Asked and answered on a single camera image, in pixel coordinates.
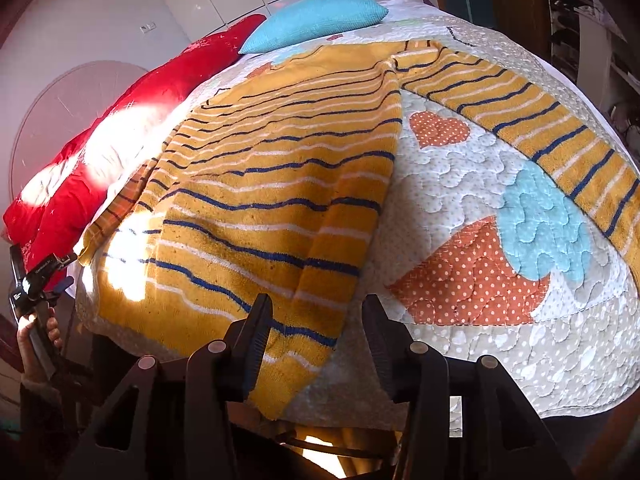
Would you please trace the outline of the person's left hand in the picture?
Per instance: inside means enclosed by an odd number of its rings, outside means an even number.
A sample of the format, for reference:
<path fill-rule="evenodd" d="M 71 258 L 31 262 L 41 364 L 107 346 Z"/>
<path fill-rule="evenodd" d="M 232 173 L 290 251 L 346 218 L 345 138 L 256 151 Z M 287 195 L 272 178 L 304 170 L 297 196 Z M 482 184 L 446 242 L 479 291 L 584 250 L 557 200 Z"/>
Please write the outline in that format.
<path fill-rule="evenodd" d="M 22 316 L 18 321 L 16 340 L 18 348 L 20 349 L 20 355 L 24 367 L 24 381 L 44 384 L 48 381 L 48 378 L 37 359 L 32 342 L 29 339 L 30 334 L 35 330 L 37 325 L 38 323 L 35 315 L 29 315 L 28 318 L 26 318 L 26 316 Z M 63 347 L 63 341 L 61 338 L 60 326 L 58 326 L 58 320 L 55 317 L 55 310 L 51 307 L 48 307 L 48 319 L 46 326 L 49 340 L 55 348 L 61 350 Z"/>

